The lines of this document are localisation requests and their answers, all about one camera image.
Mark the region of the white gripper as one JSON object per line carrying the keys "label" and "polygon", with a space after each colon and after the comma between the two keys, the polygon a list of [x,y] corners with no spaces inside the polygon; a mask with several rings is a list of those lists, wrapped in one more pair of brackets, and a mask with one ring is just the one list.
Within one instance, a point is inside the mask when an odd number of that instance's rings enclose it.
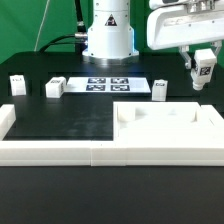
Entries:
{"label": "white gripper", "polygon": [[224,5],[201,13],[188,13],[184,5],[153,11],[147,20],[147,44],[153,50],[179,47],[187,69],[192,59],[187,45],[211,43],[218,56],[224,40]]}

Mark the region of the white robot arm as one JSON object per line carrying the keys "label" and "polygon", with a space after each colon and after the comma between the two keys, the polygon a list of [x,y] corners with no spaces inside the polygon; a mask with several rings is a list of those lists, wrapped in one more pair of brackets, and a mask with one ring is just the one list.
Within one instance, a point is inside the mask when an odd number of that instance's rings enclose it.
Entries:
{"label": "white robot arm", "polygon": [[[192,67],[189,47],[212,43],[218,54],[224,41],[224,0],[149,0],[147,45],[152,50],[177,47]],[[83,58],[92,63],[122,63],[136,58],[130,0],[93,0],[93,23]]]}

